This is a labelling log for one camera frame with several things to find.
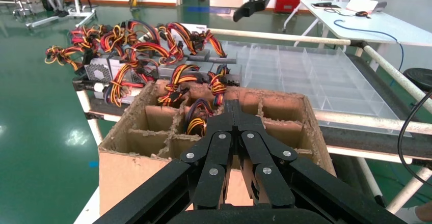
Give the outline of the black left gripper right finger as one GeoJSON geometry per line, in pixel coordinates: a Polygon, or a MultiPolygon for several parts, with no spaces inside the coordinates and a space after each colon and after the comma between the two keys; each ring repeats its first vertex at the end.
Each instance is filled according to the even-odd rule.
{"type": "Polygon", "coordinates": [[[235,102],[238,156],[251,172],[253,197],[269,206],[266,222],[401,223],[374,200],[358,193],[310,159],[270,136],[261,119],[235,102]]]}

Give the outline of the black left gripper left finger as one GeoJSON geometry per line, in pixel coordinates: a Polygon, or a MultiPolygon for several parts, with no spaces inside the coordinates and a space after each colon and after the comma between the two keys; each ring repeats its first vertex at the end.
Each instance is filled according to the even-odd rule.
{"type": "Polygon", "coordinates": [[[171,160],[95,223],[203,223],[225,201],[232,165],[235,100],[208,120],[203,138],[171,160]]]}

